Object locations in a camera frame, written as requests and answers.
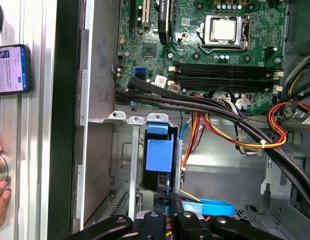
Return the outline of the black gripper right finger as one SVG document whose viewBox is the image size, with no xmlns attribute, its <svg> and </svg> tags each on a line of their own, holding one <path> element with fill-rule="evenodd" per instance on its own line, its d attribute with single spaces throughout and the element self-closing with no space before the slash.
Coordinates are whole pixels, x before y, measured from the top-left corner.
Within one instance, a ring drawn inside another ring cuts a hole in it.
<svg viewBox="0 0 310 240">
<path fill-rule="evenodd" d="M 214 216 L 209 222 L 195 212 L 185 211 L 179 194 L 170 195 L 175 240 L 279 240 L 278 236 L 260 230 L 226 215 Z"/>
</svg>

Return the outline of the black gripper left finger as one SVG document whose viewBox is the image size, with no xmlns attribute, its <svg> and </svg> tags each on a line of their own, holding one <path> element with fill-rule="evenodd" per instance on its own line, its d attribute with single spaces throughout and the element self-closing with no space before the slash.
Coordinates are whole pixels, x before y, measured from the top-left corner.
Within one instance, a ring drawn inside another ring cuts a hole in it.
<svg viewBox="0 0 310 240">
<path fill-rule="evenodd" d="M 84 230 L 74 233 L 66 240 L 165 240 L 167 207 L 166 193 L 155 193 L 153 209 L 136 214 L 135 220 L 126 215 L 110 216 Z"/>
</svg>

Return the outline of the person's hand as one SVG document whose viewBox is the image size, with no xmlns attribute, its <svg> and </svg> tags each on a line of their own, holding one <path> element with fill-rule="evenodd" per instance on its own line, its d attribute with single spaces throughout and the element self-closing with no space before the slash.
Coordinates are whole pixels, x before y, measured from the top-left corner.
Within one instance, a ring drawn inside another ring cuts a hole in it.
<svg viewBox="0 0 310 240">
<path fill-rule="evenodd" d="M 0 141 L 0 152 L 3 150 L 2 144 Z M 7 214 L 7 205 L 11 197 L 11 190 L 7 188 L 8 182 L 5 180 L 0 181 L 0 228 L 3 225 L 6 214 Z"/>
</svg>

